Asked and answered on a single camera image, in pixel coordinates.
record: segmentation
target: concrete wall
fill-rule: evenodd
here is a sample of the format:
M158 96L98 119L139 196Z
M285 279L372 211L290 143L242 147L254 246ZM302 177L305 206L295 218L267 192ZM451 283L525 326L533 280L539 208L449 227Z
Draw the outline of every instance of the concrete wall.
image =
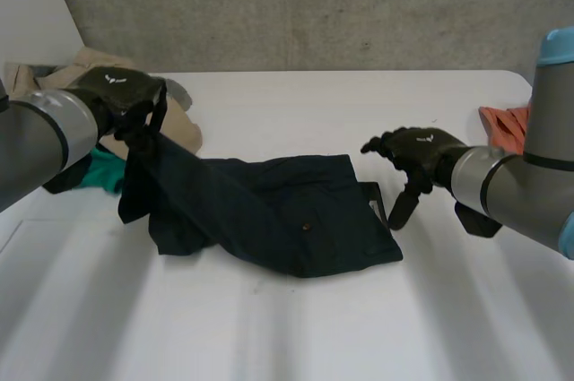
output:
M574 0L66 0L91 47L154 71L509 69Z

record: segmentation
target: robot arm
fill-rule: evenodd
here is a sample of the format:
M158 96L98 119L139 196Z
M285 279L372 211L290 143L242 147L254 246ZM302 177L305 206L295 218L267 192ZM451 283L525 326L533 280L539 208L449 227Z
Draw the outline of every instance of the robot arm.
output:
M130 118L145 120L164 81L96 67L65 90L0 95L0 212L87 155Z
M444 186L457 200L465 229L491 237L506 225L574 258L574 28L543 41L522 156L468 147L436 128L399 129L373 138L378 152L408 176L389 216L408 221L421 193Z

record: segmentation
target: table surface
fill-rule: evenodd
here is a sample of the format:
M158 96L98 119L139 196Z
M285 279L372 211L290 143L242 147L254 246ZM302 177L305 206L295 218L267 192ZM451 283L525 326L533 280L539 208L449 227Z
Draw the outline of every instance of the table surface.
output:
M351 156L387 210L404 175L374 134L486 136L479 106L526 104L516 74L165 74L193 99L205 158ZM444 190L395 232L404 261L297 280L218 247L158 256L100 189L40 189L0 216L0 379L574 379L574 267L503 229L467 236Z

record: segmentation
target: green cloth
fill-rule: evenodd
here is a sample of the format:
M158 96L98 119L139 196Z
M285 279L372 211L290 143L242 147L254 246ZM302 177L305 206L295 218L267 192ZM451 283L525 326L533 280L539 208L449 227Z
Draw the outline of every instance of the green cloth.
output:
M82 179L78 188L96 186L103 188L106 193L119 195L124 184L126 162L111 152L91 150L91 165L88 173Z

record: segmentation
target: orange garment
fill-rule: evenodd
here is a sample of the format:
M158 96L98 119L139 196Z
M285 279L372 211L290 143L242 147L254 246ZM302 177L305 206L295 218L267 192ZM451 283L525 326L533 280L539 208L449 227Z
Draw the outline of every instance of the orange garment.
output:
M484 118L483 124L489 136L489 144L506 152L522 154L530 107L506 110L482 107L478 110Z

